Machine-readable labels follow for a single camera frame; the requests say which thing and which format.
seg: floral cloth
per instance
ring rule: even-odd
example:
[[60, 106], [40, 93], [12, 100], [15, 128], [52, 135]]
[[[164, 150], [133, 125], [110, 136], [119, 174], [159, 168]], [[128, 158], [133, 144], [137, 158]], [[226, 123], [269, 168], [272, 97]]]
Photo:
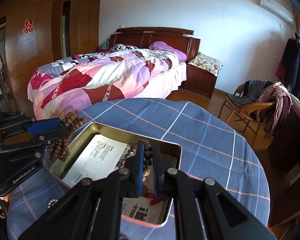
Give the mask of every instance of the floral cloth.
[[190, 60], [188, 64], [209, 71], [215, 76], [218, 76], [219, 70], [223, 67], [223, 64], [220, 61], [204, 55], [201, 52], [199, 52], [194, 59]]

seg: gray cloth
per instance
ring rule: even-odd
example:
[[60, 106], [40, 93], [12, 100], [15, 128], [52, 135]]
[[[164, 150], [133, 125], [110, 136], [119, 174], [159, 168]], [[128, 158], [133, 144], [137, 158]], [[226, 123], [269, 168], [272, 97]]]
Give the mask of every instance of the gray cloth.
[[265, 90], [266, 83], [266, 80], [250, 79], [247, 95], [242, 97], [228, 93], [227, 95], [231, 99], [231, 101], [236, 104], [236, 106], [241, 108], [246, 106], [247, 104], [254, 103]]

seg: wicker chair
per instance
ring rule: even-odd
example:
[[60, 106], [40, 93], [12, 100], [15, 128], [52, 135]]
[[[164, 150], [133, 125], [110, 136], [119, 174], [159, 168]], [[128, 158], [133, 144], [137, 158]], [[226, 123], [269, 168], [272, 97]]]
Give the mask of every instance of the wicker chair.
[[[244, 84], [240, 85], [235, 90], [234, 95], [236, 95], [238, 93], [239, 96], [241, 96], [242, 93], [243, 93], [243, 90], [244, 90]], [[253, 130], [253, 128], [249, 125], [250, 121], [252, 121], [252, 122], [258, 122], [258, 121], [255, 119], [255, 116], [252, 113], [256, 110], [263, 110], [263, 109], [272, 108], [272, 107], [275, 106], [275, 102], [251, 103], [251, 104], [248, 104], [248, 105], [240, 108], [236, 104], [234, 104], [234, 102], [232, 102], [231, 99], [226, 94], [226, 100], [223, 102], [223, 104], [221, 106], [218, 118], [220, 118], [221, 113], [222, 113], [222, 109], [223, 109], [224, 106], [226, 106], [227, 108], [229, 108], [231, 110], [231, 113], [229, 114], [229, 116], [225, 120], [225, 123], [229, 122], [229, 120], [230, 120], [230, 118], [232, 117], [233, 114], [236, 114], [240, 119], [235, 120], [234, 122], [243, 121], [246, 124], [246, 127], [243, 129], [242, 132], [245, 133], [245, 131], [249, 127], [250, 130], [254, 133], [254, 137], [253, 137], [253, 140], [252, 140], [252, 143], [251, 143], [251, 147], [252, 147], [253, 144], [254, 144], [254, 141], [256, 140], [256, 137], [258, 135], [260, 125], [262, 123], [262, 121], [260, 121], [259, 124], [258, 124], [257, 130]]]

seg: screw head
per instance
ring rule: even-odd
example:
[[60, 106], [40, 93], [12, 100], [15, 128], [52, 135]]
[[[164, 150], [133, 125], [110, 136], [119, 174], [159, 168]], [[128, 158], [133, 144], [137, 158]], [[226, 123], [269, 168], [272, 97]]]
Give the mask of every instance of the screw head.
[[91, 182], [92, 182], [92, 179], [90, 179], [90, 178], [83, 178], [83, 179], [81, 180], [81, 184], [84, 185], [84, 186], [90, 185]]
[[213, 178], [206, 178], [204, 182], [209, 186], [213, 186], [216, 183], [216, 181]]
[[167, 172], [171, 175], [176, 175], [178, 170], [176, 168], [169, 168], [167, 169]]
[[129, 170], [128, 170], [128, 168], [123, 167], [123, 168], [119, 169], [119, 172], [122, 175], [127, 175], [129, 173]]

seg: bedside table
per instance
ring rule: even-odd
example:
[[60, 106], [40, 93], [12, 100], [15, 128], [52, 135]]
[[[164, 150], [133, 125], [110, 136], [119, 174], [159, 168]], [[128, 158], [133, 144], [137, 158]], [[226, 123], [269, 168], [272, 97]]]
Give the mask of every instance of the bedside table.
[[211, 98], [217, 77], [210, 72], [187, 64], [187, 80], [184, 89]]

